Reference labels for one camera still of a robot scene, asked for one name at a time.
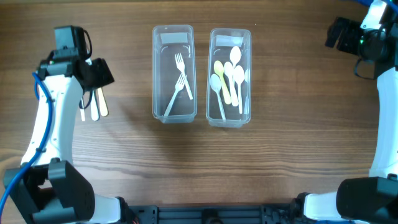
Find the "yellow plastic spoon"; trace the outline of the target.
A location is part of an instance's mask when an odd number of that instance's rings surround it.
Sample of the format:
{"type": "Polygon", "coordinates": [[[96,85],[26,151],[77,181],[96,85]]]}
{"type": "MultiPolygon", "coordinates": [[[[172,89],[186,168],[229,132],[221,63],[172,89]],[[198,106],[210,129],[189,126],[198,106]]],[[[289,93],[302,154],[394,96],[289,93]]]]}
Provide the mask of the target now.
{"type": "Polygon", "coordinates": [[[213,68],[214,68],[215,73],[219,76],[219,78],[221,80],[221,88],[222,88],[222,92],[223,92],[224,102],[227,105],[230,105],[231,104],[231,96],[229,94],[229,90],[228,90],[228,88],[226,86],[226,82],[224,80],[224,66],[219,60],[216,60],[214,62],[213,68]]]}

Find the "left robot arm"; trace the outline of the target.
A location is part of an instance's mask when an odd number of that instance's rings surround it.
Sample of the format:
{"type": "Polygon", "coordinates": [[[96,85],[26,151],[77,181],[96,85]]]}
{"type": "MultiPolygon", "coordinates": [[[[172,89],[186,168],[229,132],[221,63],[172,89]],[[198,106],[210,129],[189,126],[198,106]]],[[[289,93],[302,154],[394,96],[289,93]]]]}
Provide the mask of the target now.
{"type": "Polygon", "coordinates": [[[27,223],[134,223],[125,200],[95,194],[72,160],[81,99],[112,83],[111,71],[104,59],[91,58],[83,28],[58,27],[55,42],[32,74],[39,101],[34,130],[20,168],[5,172],[1,202],[11,198],[27,223]]]}

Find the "white plastic spoon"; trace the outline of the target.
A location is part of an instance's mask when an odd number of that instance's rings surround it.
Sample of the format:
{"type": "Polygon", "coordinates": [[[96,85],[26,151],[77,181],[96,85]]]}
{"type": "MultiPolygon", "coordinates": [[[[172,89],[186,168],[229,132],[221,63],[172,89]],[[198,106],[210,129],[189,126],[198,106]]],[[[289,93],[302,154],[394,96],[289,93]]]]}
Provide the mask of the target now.
{"type": "Polygon", "coordinates": [[[238,106],[238,96],[236,93],[234,80],[233,80],[234,68],[233,68],[233,65],[231,62],[225,62],[224,73],[228,77],[229,91],[230,91],[230,95],[231,95],[231,103],[233,106],[238,106]]]}
{"type": "Polygon", "coordinates": [[[223,120],[226,119],[225,113],[224,113],[224,109],[223,109],[223,104],[221,102],[221,97],[220,97],[220,90],[221,90],[221,80],[219,78],[218,75],[216,74],[212,74],[210,77],[210,86],[211,89],[216,93],[217,95],[217,99],[218,99],[218,105],[219,105],[219,109],[220,109],[220,114],[221,114],[221,118],[223,120]]]}
{"type": "Polygon", "coordinates": [[[230,55],[229,55],[229,59],[233,65],[233,68],[235,66],[237,66],[237,64],[239,63],[240,59],[241,59],[241,50],[238,46],[234,46],[231,51],[230,51],[230,55]]]}
{"type": "Polygon", "coordinates": [[[239,113],[242,114],[243,106],[242,106],[241,84],[244,81],[244,70],[243,70],[242,66],[237,65],[235,67],[233,79],[238,85],[238,108],[239,108],[239,113]]]}

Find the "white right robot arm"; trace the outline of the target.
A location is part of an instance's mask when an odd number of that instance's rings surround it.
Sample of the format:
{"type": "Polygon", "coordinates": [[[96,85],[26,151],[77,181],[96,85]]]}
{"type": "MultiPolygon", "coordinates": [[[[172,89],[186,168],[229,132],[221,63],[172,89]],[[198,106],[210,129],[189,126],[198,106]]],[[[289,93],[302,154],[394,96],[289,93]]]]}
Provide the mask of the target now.
{"type": "Polygon", "coordinates": [[[374,64],[379,94],[377,146],[368,177],[346,179],[336,192],[300,194],[293,219],[335,223],[397,223],[397,1],[363,1],[361,23],[335,19],[325,45],[374,64]]]}

